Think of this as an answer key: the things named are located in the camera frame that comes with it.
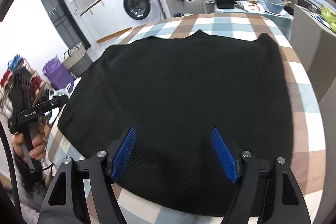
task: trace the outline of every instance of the green fruit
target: green fruit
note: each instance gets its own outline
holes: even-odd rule
[[[335,23],[330,23],[330,28],[333,32],[336,33],[336,24]]]
[[[336,23],[336,14],[324,4],[321,5],[321,17],[329,24]]]

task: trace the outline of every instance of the checkered tablecloth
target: checkered tablecloth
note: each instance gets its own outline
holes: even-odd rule
[[[263,16],[245,13],[193,15],[138,26],[125,32],[113,44],[128,44],[151,35],[184,38],[199,29],[207,34],[250,41],[256,40],[261,33],[268,33],[278,43],[293,113],[294,145],[291,169],[305,195],[313,221],[320,204],[325,178],[326,147],[322,118],[309,78],[290,43],[275,23]],[[47,158],[54,162],[56,169],[66,156],[74,160],[84,159],[57,128],[57,122],[58,119],[51,130],[47,146]],[[90,183],[85,181],[84,184],[92,222],[98,223]],[[128,224],[207,224],[220,223],[222,220],[220,217],[190,215],[162,207],[117,184],[113,185],[113,190]],[[251,218],[250,223],[256,223],[256,218]]]

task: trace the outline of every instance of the laundry basket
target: laundry basket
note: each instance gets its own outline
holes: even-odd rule
[[[64,60],[62,65],[76,77],[80,77],[83,72],[92,64],[92,60],[86,53],[84,45],[78,43],[73,48],[69,48],[67,52],[64,53]]]

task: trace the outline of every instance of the human hand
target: human hand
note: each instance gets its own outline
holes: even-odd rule
[[[31,143],[34,146],[34,149],[29,152],[29,155],[31,158],[34,158],[36,160],[43,159],[45,157],[45,149],[44,149],[44,125],[40,123],[39,125],[39,132],[35,136],[34,139],[32,139]],[[25,141],[25,137],[23,133],[16,133],[12,136],[12,143],[15,153],[19,156],[19,158],[27,163],[26,157],[23,153],[21,144]]]

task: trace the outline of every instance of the door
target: door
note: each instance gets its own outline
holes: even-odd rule
[[[150,0],[124,0],[126,13],[135,20],[145,19],[151,11]]]
[[[86,37],[72,17],[64,0],[41,0],[57,32],[68,46],[82,42],[85,49],[90,47]]]

